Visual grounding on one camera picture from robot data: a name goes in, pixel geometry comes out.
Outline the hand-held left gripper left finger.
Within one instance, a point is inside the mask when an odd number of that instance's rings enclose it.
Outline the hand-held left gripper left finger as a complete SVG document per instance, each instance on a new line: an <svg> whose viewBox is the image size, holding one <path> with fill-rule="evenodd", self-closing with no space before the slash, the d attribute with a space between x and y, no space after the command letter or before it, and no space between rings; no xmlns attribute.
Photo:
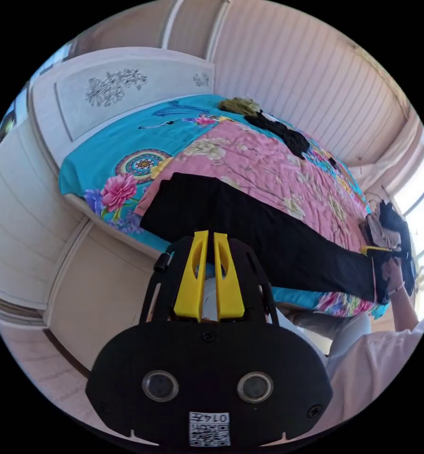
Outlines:
<svg viewBox="0 0 424 454"><path fill-rule="evenodd" d="M195 232L174 304L177 317L202 320L207 247L208 231Z"/></svg>

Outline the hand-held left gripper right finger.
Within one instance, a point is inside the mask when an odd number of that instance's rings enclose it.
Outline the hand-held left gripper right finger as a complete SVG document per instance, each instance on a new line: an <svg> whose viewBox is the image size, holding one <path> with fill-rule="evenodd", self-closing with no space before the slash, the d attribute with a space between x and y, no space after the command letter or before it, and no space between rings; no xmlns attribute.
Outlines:
<svg viewBox="0 0 424 454"><path fill-rule="evenodd" d="M240 319L245 307L227 234L214 233L213 245L218 321Z"/></svg>

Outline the person's right hand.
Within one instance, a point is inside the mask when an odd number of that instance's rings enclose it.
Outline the person's right hand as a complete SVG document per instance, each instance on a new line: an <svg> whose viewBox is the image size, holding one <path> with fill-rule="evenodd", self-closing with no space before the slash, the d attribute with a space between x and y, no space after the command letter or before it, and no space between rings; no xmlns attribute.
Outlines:
<svg viewBox="0 0 424 454"><path fill-rule="evenodd" d="M390 258L381 267L382 277L387 282L387 295L392 296L404 288L401 264L398 258Z"/></svg>

